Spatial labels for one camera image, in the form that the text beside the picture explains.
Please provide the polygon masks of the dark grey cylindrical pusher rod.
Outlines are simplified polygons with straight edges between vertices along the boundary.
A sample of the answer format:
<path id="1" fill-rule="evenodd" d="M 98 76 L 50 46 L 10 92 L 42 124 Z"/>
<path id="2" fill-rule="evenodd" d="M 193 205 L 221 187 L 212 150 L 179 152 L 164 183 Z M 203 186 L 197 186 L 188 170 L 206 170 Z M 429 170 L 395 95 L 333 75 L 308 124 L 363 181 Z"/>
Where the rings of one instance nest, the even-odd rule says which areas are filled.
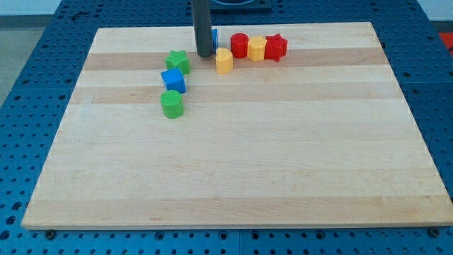
<path id="1" fill-rule="evenodd" d="M 192 0 L 192 17 L 197 54 L 210 57 L 213 51 L 209 0 Z"/>

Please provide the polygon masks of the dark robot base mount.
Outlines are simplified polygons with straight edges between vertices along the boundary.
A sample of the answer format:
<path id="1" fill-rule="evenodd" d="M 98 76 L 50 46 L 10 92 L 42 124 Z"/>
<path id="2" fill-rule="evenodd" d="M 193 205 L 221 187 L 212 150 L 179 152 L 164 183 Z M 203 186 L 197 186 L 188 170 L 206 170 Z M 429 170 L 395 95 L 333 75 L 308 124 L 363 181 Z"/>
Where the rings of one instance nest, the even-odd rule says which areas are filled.
<path id="1" fill-rule="evenodd" d="M 217 13 L 271 11 L 273 0 L 210 0 L 210 10 Z"/>

